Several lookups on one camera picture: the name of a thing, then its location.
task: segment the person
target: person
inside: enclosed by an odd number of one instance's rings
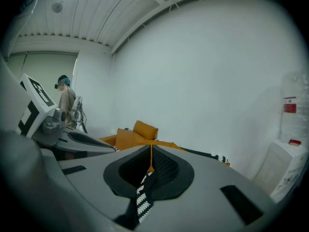
[[[66,75],[58,78],[58,90],[61,91],[59,108],[66,113],[66,125],[70,128],[76,128],[76,122],[72,120],[70,115],[71,108],[75,101],[76,95],[70,87],[70,80]]]

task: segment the white cabinet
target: white cabinet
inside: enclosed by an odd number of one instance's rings
[[[279,202],[299,178],[308,155],[308,150],[301,145],[273,141],[254,183]]]

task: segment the orange cushion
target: orange cushion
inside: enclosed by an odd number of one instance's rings
[[[131,130],[117,130],[116,148],[125,150],[134,146],[134,132]]]
[[[134,140],[133,140],[133,145],[134,146],[140,146],[140,145],[148,145],[150,140],[147,138],[142,137],[141,135],[139,135],[136,132],[134,133]]]
[[[134,132],[137,132],[139,135],[147,139],[154,139],[158,133],[158,128],[147,125],[139,120],[136,121],[133,128]]]
[[[108,136],[108,137],[101,137],[101,138],[99,138],[99,140],[106,142],[111,146],[115,146],[116,145],[116,138],[117,138],[117,135],[112,135],[112,136]]]
[[[171,147],[172,145],[172,143],[164,142],[164,141],[157,141],[157,140],[149,140],[149,144],[150,145],[161,145],[161,146],[166,146],[166,147]]]
[[[123,129],[117,130],[116,148],[118,148],[119,150],[130,149],[135,146],[148,144],[149,140],[142,137],[136,132]]]

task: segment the red label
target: red label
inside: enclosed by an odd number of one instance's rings
[[[283,111],[285,113],[296,114],[296,104],[284,104]]]

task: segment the plastic bottle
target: plastic bottle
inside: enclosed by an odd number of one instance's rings
[[[289,72],[281,82],[283,115],[281,140],[304,142],[309,131],[309,80],[304,72]]]

